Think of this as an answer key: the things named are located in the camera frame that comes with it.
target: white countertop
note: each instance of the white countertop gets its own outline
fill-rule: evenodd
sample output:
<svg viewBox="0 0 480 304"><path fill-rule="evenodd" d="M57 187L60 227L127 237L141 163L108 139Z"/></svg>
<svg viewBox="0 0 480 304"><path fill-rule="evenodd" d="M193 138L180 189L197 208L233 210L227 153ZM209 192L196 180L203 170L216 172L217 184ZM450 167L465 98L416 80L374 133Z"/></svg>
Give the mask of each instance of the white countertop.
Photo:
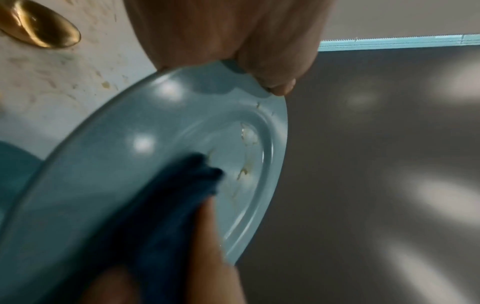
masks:
<svg viewBox="0 0 480 304"><path fill-rule="evenodd" d="M75 24L82 40L35 48L0 32L0 140L44 159L80 122L155 71L121 0L38 0Z"/></svg>

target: golden spoon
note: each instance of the golden spoon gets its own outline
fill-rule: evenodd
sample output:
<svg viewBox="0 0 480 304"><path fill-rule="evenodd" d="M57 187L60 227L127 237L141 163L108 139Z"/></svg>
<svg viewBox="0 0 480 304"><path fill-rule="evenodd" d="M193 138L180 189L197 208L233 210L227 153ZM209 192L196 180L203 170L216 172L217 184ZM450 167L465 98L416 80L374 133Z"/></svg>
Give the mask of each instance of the golden spoon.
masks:
<svg viewBox="0 0 480 304"><path fill-rule="evenodd" d="M0 0L0 30L42 48L67 48L81 39L70 21L31 0Z"/></svg>

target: blue edge trim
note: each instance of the blue edge trim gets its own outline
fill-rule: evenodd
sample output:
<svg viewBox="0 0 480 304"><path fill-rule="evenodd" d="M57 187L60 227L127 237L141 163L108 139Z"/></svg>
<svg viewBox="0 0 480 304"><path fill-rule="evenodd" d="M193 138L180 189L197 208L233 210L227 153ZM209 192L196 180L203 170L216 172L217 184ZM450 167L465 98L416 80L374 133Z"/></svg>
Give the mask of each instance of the blue edge trim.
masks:
<svg viewBox="0 0 480 304"><path fill-rule="evenodd" d="M480 34L424 37L324 40L319 52L457 47L480 45Z"/></svg>

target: dish cloth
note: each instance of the dish cloth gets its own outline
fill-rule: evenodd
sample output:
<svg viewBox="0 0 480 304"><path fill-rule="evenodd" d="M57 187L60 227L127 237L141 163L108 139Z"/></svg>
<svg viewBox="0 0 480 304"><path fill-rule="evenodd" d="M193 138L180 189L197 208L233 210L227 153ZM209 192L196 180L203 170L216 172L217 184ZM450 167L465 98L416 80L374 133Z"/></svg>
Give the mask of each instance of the dish cloth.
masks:
<svg viewBox="0 0 480 304"><path fill-rule="evenodd" d="M198 153L167 166L106 221L87 242L81 270L43 302L74 302L100 273L122 264L138 282L143 304L183 303L194 214L222 176Z"/></svg>

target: blue plate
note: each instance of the blue plate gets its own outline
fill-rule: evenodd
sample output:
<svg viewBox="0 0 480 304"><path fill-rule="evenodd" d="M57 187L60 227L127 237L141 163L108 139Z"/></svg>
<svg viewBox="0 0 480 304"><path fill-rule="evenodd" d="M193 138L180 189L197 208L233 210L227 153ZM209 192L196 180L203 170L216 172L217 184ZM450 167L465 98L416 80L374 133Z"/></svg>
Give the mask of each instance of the blue plate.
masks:
<svg viewBox="0 0 480 304"><path fill-rule="evenodd" d="M189 151L226 173L217 221L235 263L274 194L286 144L285 99L230 62L144 79L60 144L4 221L0 301L30 303L51 290L100 223Z"/></svg>

